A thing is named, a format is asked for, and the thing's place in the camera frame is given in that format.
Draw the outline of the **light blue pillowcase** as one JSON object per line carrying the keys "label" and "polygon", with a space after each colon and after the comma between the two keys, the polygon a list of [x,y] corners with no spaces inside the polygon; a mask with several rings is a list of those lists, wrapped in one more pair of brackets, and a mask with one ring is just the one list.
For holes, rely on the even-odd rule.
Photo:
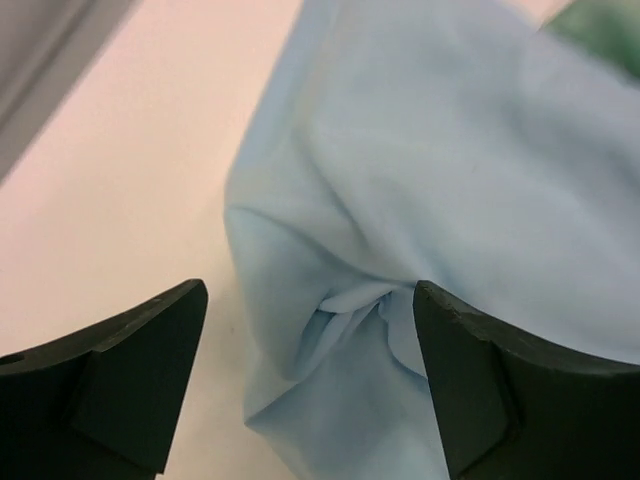
{"label": "light blue pillowcase", "polygon": [[298,479],[448,475],[417,283],[639,359],[639,5],[307,1],[231,169],[244,421]]}

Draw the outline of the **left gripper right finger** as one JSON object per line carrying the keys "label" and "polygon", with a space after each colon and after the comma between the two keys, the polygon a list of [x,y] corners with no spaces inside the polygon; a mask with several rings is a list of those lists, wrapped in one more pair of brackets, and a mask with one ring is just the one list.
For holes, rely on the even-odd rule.
{"label": "left gripper right finger", "polygon": [[639,369],[530,334],[422,281],[414,322],[449,476],[639,475]]}

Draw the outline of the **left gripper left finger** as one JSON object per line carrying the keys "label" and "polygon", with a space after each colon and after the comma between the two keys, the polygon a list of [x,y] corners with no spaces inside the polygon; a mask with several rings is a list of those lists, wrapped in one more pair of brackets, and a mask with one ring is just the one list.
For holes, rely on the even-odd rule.
{"label": "left gripper left finger", "polygon": [[189,279],[114,317],[1,359],[4,479],[164,473],[208,293]]}

